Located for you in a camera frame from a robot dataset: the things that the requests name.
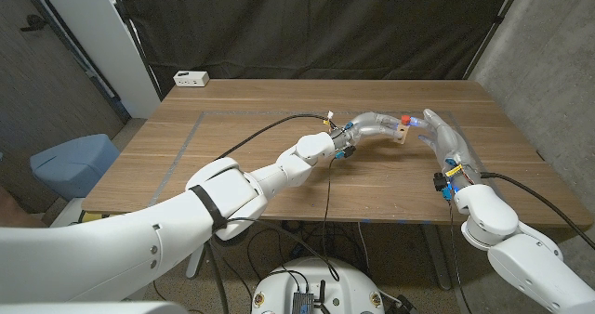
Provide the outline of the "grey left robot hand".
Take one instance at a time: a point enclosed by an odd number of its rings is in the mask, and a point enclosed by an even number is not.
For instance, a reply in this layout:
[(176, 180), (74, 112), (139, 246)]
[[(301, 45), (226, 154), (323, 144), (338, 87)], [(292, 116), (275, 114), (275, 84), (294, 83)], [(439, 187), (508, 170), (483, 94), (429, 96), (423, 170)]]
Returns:
[(330, 137), (336, 149), (336, 159), (349, 158), (356, 150), (356, 145), (364, 138), (376, 135), (393, 137), (394, 141), (404, 144), (406, 129), (401, 120), (387, 114), (365, 112), (334, 129)]

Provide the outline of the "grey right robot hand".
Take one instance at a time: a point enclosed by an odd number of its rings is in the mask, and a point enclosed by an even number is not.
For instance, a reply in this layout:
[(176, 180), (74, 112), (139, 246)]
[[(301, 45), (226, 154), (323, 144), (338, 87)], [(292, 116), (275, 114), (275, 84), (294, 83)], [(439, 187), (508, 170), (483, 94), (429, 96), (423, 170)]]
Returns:
[(418, 138), (435, 153), (442, 173), (435, 185), (444, 197), (450, 199), (459, 190), (482, 183), (466, 140), (436, 112), (425, 109), (423, 117), (411, 117), (409, 125), (428, 132)]

